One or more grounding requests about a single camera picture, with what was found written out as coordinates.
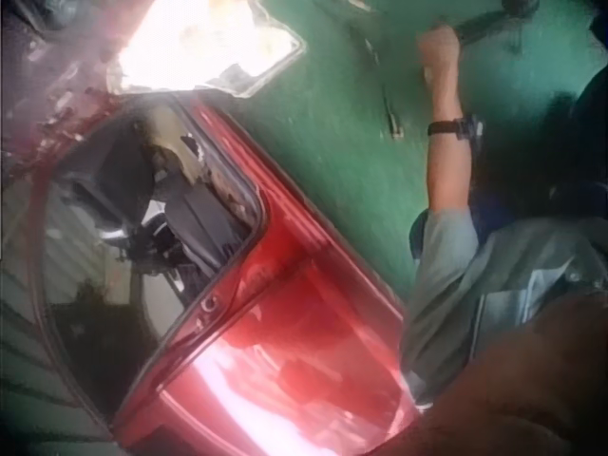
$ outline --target green floor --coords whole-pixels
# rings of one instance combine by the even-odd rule
[[[363,258],[407,299],[414,278],[409,227],[427,205],[428,98],[415,37],[443,17],[450,24],[500,6],[499,0],[366,0],[367,13],[347,0],[264,0],[308,50],[249,100],[220,96],[231,113],[300,185]],[[493,147],[485,180],[512,180],[501,170],[529,159],[530,138],[563,93],[578,95],[606,63],[588,26],[583,0],[543,1],[523,32],[468,47],[462,63],[467,110],[488,123]],[[377,48],[370,66],[349,24]],[[388,134],[379,78],[402,117],[405,138]]]

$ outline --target window glass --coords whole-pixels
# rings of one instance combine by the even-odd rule
[[[156,236],[171,237],[163,232],[162,203],[152,201],[148,213]],[[183,268],[146,257],[143,246],[133,261],[125,243],[132,249],[135,240],[114,236],[67,200],[59,184],[49,187],[43,262],[49,314],[76,379],[107,415],[199,292],[184,285]]]

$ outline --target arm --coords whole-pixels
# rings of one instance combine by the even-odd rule
[[[433,121],[463,117],[458,97],[460,44],[454,30],[440,27],[423,35],[419,48],[433,103]],[[427,159],[428,203],[432,212],[466,210],[471,178],[468,141],[454,134],[430,137]]]

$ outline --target light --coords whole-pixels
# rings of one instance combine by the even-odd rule
[[[114,93],[216,86],[237,95],[299,48],[280,25],[254,22],[247,0],[156,0],[108,72]],[[241,80],[222,80],[237,65]]]

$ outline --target person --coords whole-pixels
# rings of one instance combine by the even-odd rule
[[[560,296],[608,290],[608,199],[597,214],[604,218],[513,221],[478,235],[469,193],[479,131],[459,99],[459,40],[442,26],[419,48],[432,100],[429,208],[401,367],[424,410],[502,334],[548,312]],[[577,302],[584,307],[586,299]]]

